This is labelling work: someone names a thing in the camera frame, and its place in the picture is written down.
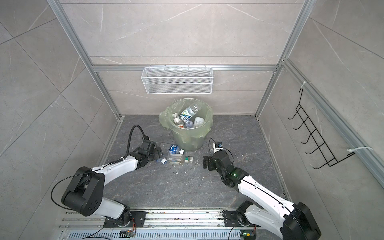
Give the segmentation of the clear bottle blue label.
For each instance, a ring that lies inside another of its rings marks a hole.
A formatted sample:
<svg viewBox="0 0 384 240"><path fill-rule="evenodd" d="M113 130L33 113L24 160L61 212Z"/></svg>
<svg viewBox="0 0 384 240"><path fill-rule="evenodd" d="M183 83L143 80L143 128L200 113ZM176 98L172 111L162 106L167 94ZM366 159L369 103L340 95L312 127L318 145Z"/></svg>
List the clear bottle blue label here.
<svg viewBox="0 0 384 240"><path fill-rule="evenodd" d="M184 150L179 147L178 145L171 145L170 148L169 148L169 153L170 154L181 154L183 155L184 154Z"/></svg>
<svg viewBox="0 0 384 240"><path fill-rule="evenodd" d="M157 159L156 162L157 162L157 163L161 163L161 164L163 164L163 165L168 164L168 161L167 161L167 159L165 159L165 158Z"/></svg>

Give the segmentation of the clear bottle blue label top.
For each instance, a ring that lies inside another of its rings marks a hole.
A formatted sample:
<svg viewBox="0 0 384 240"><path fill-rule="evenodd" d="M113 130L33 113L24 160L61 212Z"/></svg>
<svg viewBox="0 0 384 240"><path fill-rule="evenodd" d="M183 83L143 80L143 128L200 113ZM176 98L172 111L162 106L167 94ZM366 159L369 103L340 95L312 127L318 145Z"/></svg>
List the clear bottle blue label top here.
<svg viewBox="0 0 384 240"><path fill-rule="evenodd" d="M169 148L169 153L170 154L181 154L183 155L184 154L184 150L179 147L178 145L171 145L170 148Z"/></svg>

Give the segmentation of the clear bottle green ring cap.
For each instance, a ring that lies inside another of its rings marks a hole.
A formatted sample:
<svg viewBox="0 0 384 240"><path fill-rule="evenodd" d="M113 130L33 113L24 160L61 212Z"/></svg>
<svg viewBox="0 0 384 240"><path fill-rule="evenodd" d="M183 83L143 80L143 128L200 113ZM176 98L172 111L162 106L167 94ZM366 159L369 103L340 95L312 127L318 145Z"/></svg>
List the clear bottle green ring cap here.
<svg viewBox="0 0 384 240"><path fill-rule="evenodd" d="M168 154L167 162L173 165L192 164L194 158L182 154Z"/></svg>

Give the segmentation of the white labelled opaque bottle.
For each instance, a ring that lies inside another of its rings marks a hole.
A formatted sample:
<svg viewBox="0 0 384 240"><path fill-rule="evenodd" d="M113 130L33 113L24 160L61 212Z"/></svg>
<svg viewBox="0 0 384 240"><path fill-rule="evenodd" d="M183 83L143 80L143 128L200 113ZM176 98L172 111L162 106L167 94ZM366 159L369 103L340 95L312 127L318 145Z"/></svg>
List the white labelled opaque bottle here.
<svg viewBox="0 0 384 240"><path fill-rule="evenodd" d="M194 127L199 127L205 122L204 118L196 117L194 120Z"/></svg>

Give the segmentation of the clear bottle white label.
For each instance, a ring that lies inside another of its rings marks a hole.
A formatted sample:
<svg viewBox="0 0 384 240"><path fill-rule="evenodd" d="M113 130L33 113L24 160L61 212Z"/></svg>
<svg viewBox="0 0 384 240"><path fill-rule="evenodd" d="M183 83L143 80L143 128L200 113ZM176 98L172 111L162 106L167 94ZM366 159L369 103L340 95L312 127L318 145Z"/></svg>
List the clear bottle white label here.
<svg viewBox="0 0 384 240"><path fill-rule="evenodd" d="M183 110L179 117L183 122L188 121L193 116L195 116L199 111L201 110L201 107L198 104L192 104L189 107L187 107L185 110Z"/></svg>

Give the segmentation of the clear bottle red label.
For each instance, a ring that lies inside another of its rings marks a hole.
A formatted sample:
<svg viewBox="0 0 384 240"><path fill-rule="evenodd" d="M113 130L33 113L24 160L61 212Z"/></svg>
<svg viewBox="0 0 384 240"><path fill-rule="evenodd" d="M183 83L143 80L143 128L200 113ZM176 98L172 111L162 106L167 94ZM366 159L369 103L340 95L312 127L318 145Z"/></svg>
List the clear bottle red label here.
<svg viewBox="0 0 384 240"><path fill-rule="evenodd" d="M178 113L172 114L172 119L174 121L174 124L179 128L184 128L184 122L180 119Z"/></svg>

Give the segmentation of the clear bottle blue cap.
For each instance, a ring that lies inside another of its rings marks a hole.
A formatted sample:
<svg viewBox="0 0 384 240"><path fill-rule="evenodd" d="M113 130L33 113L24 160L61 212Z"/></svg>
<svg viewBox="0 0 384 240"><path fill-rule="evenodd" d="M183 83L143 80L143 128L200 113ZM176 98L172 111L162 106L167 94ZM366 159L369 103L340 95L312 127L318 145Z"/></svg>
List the clear bottle blue cap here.
<svg viewBox="0 0 384 240"><path fill-rule="evenodd" d="M191 121L191 120L186 121L186 122L185 122L185 127L186 127L187 129L193 128L193 127L194 127L194 122Z"/></svg>

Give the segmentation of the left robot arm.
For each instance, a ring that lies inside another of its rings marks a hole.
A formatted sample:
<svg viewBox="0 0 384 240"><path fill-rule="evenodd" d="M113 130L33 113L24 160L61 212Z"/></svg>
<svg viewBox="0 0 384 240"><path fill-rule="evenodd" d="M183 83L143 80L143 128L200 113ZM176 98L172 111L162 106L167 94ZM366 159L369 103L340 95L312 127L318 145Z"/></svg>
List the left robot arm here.
<svg viewBox="0 0 384 240"><path fill-rule="evenodd" d="M154 141L144 139L141 146L119 160L104 166L79 168L61 202L85 217L100 215L117 220L128 216L128 206L104 197L105 186L122 175L143 168L148 162L163 158L162 148Z"/></svg>

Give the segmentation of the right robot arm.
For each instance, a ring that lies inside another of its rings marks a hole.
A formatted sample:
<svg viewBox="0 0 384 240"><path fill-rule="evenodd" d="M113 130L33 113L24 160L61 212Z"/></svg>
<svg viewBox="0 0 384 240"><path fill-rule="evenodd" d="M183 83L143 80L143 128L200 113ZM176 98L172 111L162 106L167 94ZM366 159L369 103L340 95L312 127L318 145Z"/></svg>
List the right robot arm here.
<svg viewBox="0 0 384 240"><path fill-rule="evenodd" d="M224 150L203 157L203 167L217 171L228 187L250 198L237 208L242 226L257 225L282 240L318 240L322 233L308 206L294 204L259 184L246 171L234 166Z"/></svg>

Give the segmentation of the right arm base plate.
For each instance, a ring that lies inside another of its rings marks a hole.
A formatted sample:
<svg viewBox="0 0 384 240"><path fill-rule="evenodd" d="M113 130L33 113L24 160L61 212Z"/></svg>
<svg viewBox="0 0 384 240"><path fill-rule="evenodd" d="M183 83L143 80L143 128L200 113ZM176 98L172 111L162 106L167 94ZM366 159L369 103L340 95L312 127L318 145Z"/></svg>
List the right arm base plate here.
<svg viewBox="0 0 384 240"><path fill-rule="evenodd" d="M244 213L240 211L222 210L222 217L226 227L243 226L248 227L250 222L247 220Z"/></svg>

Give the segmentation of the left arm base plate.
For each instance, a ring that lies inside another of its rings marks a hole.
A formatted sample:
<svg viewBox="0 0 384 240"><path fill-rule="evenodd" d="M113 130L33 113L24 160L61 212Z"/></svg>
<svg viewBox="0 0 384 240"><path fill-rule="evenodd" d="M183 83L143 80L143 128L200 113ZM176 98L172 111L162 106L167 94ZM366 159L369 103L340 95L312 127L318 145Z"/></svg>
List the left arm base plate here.
<svg viewBox="0 0 384 240"><path fill-rule="evenodd" d="M123 213L119 219L107 218L105 228L142 228L146 219L147 212Z"/></svg>

